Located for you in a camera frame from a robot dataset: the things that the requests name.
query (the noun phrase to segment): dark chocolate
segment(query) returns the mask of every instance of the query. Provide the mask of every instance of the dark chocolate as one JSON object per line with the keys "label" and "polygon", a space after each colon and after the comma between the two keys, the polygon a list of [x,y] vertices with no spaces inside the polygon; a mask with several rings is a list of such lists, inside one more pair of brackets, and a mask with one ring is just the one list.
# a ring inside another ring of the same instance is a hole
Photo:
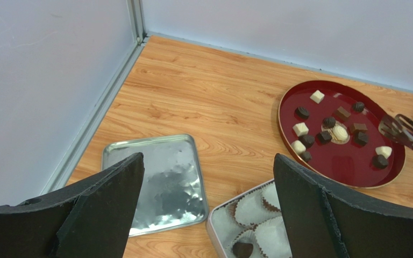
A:
{"label": "dark chocolate", "polygon": [[365,146],[369,142],[369,136],[363,132],[357,132],[354,135],[354,142],[361,146]]}
{"label": "dark chocolate", "polygon": [[232,252],[237,258],[249,258],[253,253],[252,243],[236,242],[232,247]]}
{"label": "dark chocolate", "polygon": [[334,117],[326,117],[323,119],[323,126],[325,128],[334,128],[336,125],[336,119]]}
{"label": "dark chocolate", "polygon": [[351,113],[344,109],[342,106],[335,110],[334,114],[343,122],[347,121],[351,116]]}
{"label": "dark chocolate", "polygon": [[308,117],[310,116],[310,112],[308,112],[308,110],[302,106],[296,108],[295,113],[302,119],[308,119]]}
{"label": "dark chocolate", "polygon": [[316,135],[319,142],[324,145],[329,143],[332,140],[332,135],[328,131],[322,131]]}
{"label": "dark chocolate", "polygon": [[301,135],[299,141],[301,141],[305,148],[310,148],[315,143],[315,137],[309,134]]}
{"label": "dark chocolate", "polygon": [[364,110],[364,107],[365,105],[363,102],[356,102],[351,108],[356,112],[362,112]]}
{"label": "dark chocolate", "polygon": [[367,132],[367,126],[366,124],[358,124],[358,123],[353,123],[348,127],[350,129],[351,134],[356,134],[357,132]]}
{"label": "dark chocolate", "polygon": [[309,162],[311,160],[311,154],[309,152],[303,152],[301,155],[299,155],[301,159],[305,162]]}
{"label": "dark chocolate", "polygon": [[372,158],[372,164],[379,169],[385,169],[388,166],[388,160],[383,155],[376,155]]}

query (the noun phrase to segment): round red tray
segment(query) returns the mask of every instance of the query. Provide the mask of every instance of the round red tray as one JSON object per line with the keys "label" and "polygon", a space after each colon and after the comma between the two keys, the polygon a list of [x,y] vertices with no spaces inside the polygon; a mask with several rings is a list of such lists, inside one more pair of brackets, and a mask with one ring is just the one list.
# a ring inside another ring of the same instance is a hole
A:
{"label": "round red tray", "polygon": [[[310,99],[316,90],[325,95],[319,104]],[[351,108],[358,101],[365,104],[362,113],[354,112]],[[294,111],[298,106],[303,106],[310,112],[307,120],[295,114]],[[367,125],[368,144],[363,147],[355,144],[352,135],[350,140],[342,145],[334,142],[321,145],[316,139],[315,144],[307,149],[312,159],[306,163],[291,147],[291,143],[298,139],[293,126],[304,122],[309,129],[308,134],[316,137],[322,130],[323,119],[333,116],[333,112],[340,106],[351,113],[349,120],[343,125],[346,127],[352,123]],[[300,164],[351,187],[375,188],[395,179],[405,163],[404,146],[391,142],[378,131],[378,125],[384,114],[386,113],[380,106],[357,90],[335,82],[309,81],[292,87],[283,96],[279,106],[278,123],[284,144]],[[388,158],[389,165],[385,169],[377,169],[372,165],[372,157],[376,155],[375,148],[380,146],[389,146],[393,149]]]}

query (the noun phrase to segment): white paper cup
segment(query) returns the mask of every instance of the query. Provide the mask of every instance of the white paper cup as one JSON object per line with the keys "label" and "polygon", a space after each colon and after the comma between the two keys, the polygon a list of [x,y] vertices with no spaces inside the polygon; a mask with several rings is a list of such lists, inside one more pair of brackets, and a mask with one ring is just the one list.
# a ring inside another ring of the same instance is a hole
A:
{"label": "white paper cup", "polygon": [[262,205],[261,190],[243,196],[235,209],[235,220],[243,226],[257,225],[267,219],[274,218],[281,213],[268,211]]}
{"label": "white paper cup", "polygon": [[219,208],[214,212],[211,215],[211,220],[218,239],[224,247],[230,245],[244,229],[232,218],[227,207]]}
{"label": "white paper cup", "polygon": [[292,257],[288,235],[281,216],[259,224],[254,230],[254,235],[264,257]]}
{"label": "white paper cup", "polygon": [[275,182],[272,182],[262,188],[262,203],[263,206],[269,211],[281,211],[280,201],[278,200],[278,194],[276,193]]}

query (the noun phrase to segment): metal tongs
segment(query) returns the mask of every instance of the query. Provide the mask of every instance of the metal tongs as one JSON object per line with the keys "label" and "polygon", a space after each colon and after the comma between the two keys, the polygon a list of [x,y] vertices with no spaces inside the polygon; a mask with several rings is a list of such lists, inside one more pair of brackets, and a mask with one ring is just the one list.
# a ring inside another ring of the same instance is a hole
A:
{"label": "metal tongs", "polygon": [[391,141],[413,150],[413,121],[410,118],[402,114],[398,114],[393,118],[386,114],[381,119],[379,131]]}

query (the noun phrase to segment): square metal tray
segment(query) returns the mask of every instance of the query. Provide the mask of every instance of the square metal tray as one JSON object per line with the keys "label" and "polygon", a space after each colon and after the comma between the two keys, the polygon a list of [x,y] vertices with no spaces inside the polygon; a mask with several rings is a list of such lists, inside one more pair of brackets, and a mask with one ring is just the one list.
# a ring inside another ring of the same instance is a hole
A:
{"label": "square metal tray", "polygon": [[129,236],[201,223],[208,202],[194,138],[188,134],[115,142],[105,147],[102,170],[141,152],[145,174]]}

